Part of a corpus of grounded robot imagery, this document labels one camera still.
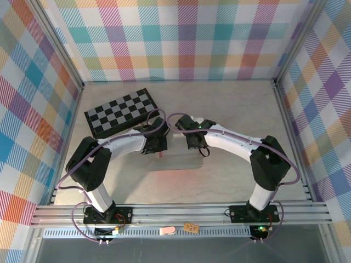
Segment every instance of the wire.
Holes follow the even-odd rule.
[[[227,217],[230,217],[230,215],[226,214],[227,211],[230,211],[230,208],[228,208],[226,211],[224,211],[224,215],[227,216]]]
[[[207,155],[204,155],[203,152],[201,151],[201,148],[199,148],[200,154],[201,154],[202,156],[204,156],[204,157],[210,156],[210,150],[209,150],[209,148],[208,148],[207,146],[204,146],[203,148],[207,150]]]
[[[273,222],[272,216],[270,214],[267,214],[267,215],[268,215],[269,221],[270,221],[269,227],[272,227],[272,222]]]
[[[85,237],[86,239],[90,240],[90,241],[93,241],[95,243],[100,243],[100,241],[98,241],[97,239],[95,238],[92,238],[92,237],[89,237],[87,236],[86,234],[83,233],[82,230],[79,229],[79,227],[77,226],[76,222],[75,222],[75,219],[74,219],[74,213],[75,213],[75,210],[78,208],[79,205],[89,205],[87,202],[81,202],[81,203],[78,203],[76,204],[73,209],[72,209],[72,212],[71,212],[71,220],[72,220],[72,223],[73,223],[73,226],[75,227],[75,229],[83,236]]]
[[[124,226],[126,225],[126,218],[124,217],[124,215],[122,215],[122,214],[117,214],[117,215],[115,215],[115,217],[117,217],[118,223],[120,224],[121,227],[124,227]],[[120,217],[122,217],[123,220],[124,220],[124,224],[123,224],[123,225],[121,224],[121,219],[120,219]]]
[[[156,108],[152,111],[149,112],[148,114],[148,119],[151,116],[151,114],[154,111],[161,111],[163,114],[163,120],[160,126],[158,126],[156,129],[153,129],[151,131],[146,131],[144,133],[133,133],[133,134],[123,134],[123,135],[119,135],[116,137],[113,137],[109,140],[106,140],[105,142],[103,142],[102,144],[98,145],[97,147],[95,147],[90,153],[88,153],[78,164],[76,164],[67,174],[65,174],[60,181],[57,183],[56,188],[57,189],[61,189],[61,190],[67,190],[67,189],[78,189],[80,191],[83,192],[83,194],[85,195],[86,199],[88,200],[89,203],[91,203],[92,201],[90,200],[89,196],[87,195],[86,191],[79,186],[61,186],[61,184],[63,183],[63,181],[65,181],[71,174],[73,174],[86,160],[88,160],[89,157],[91,157],[94,153],[96,153],[100,148],[104,147],[106,144],[109,144],[112,141],[118,140],[118,139],[122,139],[122,138],[127,138],[127,137],[134,137],[134,136],[144,136],[144,135],[148,135],[151,133],[154,133],[156,131],[158,131],[159,129],[162,128],[162,126],[164,125],[164,123],[166,122],[166,113],[164,110],[160,109],[160,108]]]
[[[243,136],[240,136],[240,135],[237,135],[237,134],[233,134],[233,133],[230,133],[228,131],[225,131],[225,130],[216,130],[216,129],[195,129],[195,130],[179,130],[179,129],[176,129],[174,127],[172,127],[169,123],[169,119],[173,116],[176,116],[176,115],[186,115],[185,113],[180,113],[180,112],[177,112],[177,113],[173,113],[171,115],[169,115],[167,117],[167,120],[166,120],[166,124],[167,126],[169,127],[169,129],[171,129],[172,131],[175,131],[177,133],[195,133],[195,132],[212,132],[212,133],[217,133],[217,134],[225,134],[229,137],[232,137],[234,139],[237,139],[237,140],[240,140],[240,141],[243,141],[243,142],[246,142],[246,143],[249,143],[249,144],[253,144],[253,145],[257,145],[257,146],[261,146],[261,147],[264,147],[266,149],[269,149],[271,152],[274,152],[276,153],[279,157],[281,157],[282,159],[284,159],[296,172],[296,179],[291,181],[291,182],[281,182],[278,184],[276,190],[274,191],[274,193],[272,194],[272,197],[271,199],[273,199],[279,189],[279,186],[281,185],[293,185],[293,184],[296,184],[297,182],[300,181],[301,179],[301,174],[298,170],[298,168],[296,167],[296,165],[289,159],[287,158],[284,154],[282,154],[280,151],[270,147],[269,145],[266,145],[266,144],[262,144],[260,142],[256,142],[256,141],[252,141],[248,138],[245,138]]]

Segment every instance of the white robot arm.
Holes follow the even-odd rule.
[[[131,130],[128,134],[140,133],[152,130],[160,123],[162,119],[159,117],[152,125]],[[175,125],[180,130],[194,129],[215,129],[222,130],[232,134],[243,136],[249,141],[256,141],[267,144],[284,154],[277,140],[271,136],[265,139],[252,138],[244,136],[233,131],[229,131],[215,122],[204,120],[200,124],[194,122],[190,116],[185,115],[178,120]],[[92,162],[86,161],[84,165],[79,167],[71,177],[80,184],[90,200],[92,206],[104,217],[105,221],[114,216],[114,201],[108,195],[103,184],[109,162],[118,156],[125,155],[133,151],[144,150],[144,153],[153,153],[164,151],[167,149],[166,134],[167,127],[163,127],[157,134],[148,136],[129,136],[104,145],[97,151]],[[270,199],[278,186],[278,183],[286,175],[290,165],[285,162],[277,154],[269,150],[255,146],[249,142],[234,139],[225,133],[216,133],[212,131],[201,131],[196,133],[184,133],[188,148],[205,148],[217,147],[242,157],[251,163],[253,176],[256,181],[254,192],[247,202],[248,214],[252,218],[258,218],[261,212],[268,206]],[[98,145],[103,144],[108,139],[94,140],[91,137],[83,139],[76,152],[69,161],[66,171],[72,169],[80,160],[82,160],[89,151]]]
[[[241,137],[245,137],[251,141],[261,142],[261,138],[253,138],[239,133],[235,133],[233,131],[223,128],[219,124],[212,126],[211,129],[223,130],[226,132],[237,134]],[[249,163],[251,163],[251,160],[250,160],[251,152],[258,148],[258,146],[255,146],[240,140],[236,140],[225,134],[218,134],[211,131],[209,131],[205,135],[205,140],[208,146],[224,149],[227,152],[231,152],[235,155],[240,156],[241,158],[247,160]],[[268,205],[273,192],[274,191],[266,190],[263,187],[261,187],[259,184],[256,184],[253,190],[253,194],[250,197],[249,203],[257,210],[262,211]]]

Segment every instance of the black mounting plate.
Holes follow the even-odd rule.
[[[248,215],[246,205],[231,205],[229,214],[232,223],[270,223],[268,214],[271,215],[272,222],[277,223],[280,221],[277,207],[273,204],[267,206],[258,221]]]
[[[133,218],[133,208],[132,207],[116,207],[116,214],[121,214],[124,216],[124,218],[126,219],[126,225],[131,224],[132,223],[132,218]],[[120,221],[118,220],[117,217],[113,217],[112,220],[108,223],[104,222],[101,218],[101,216],[98,214],[98,212],[96,212],[95,209],[93,209],[92,207],[87,207],[85,209],[85,217],[83,220],[83,224],[85,225],[105,225],[105,224],[109,224],[109,225],[120,225],[120,224],[124,224],[124,219],[123,217],[119,217]]]

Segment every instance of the checkered board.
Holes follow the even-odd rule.
[[[127,96],[105,103],[85,112],[95,139],[104,139],[145,122],[150,111],[157,106],[148,90],[141,89]],[[151,118],[158,116],[157,111]]]

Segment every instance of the colorful plaid fabric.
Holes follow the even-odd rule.
[[[42,4],[85,80],[154,81],[272,78],[308,0]]]
[[[295,27],[295,30],[293,32],[293,34],[291,35],[290,37],[290,40],[284,50],[284,53],[283,55],[281,56],[280,60],[279,60],[279,63],[278,63],[278,66],[276,67],[275,69],[275,73],[274,73],[274,77],[273,78],[277,78],[280,70],[281,70],[281,67],[282,65],[284,64],[285,60],[286,60],[286,56],[289,54],[289,52],[291,51],[292,47],[293,47],[293,44],[295,42],[295,39],[296,37],[298,36],[300,30],[302,29],[305,21],[306,21],[306,18],[308,17],[310,11],[311,11],[311,8],[314,4],[315,0],[309,0],[308,1],[308,4],[307,6],[305,7],[305,10],[302,14],[302,16],[300,17],[300,20],[299,22],[297,23],[297,26]]]
[[[351,262],[350,1],[328,1],[283,85],[309,178]]]
[[[0,0],[0,262],[18,262],[78,89],[25,0]]]

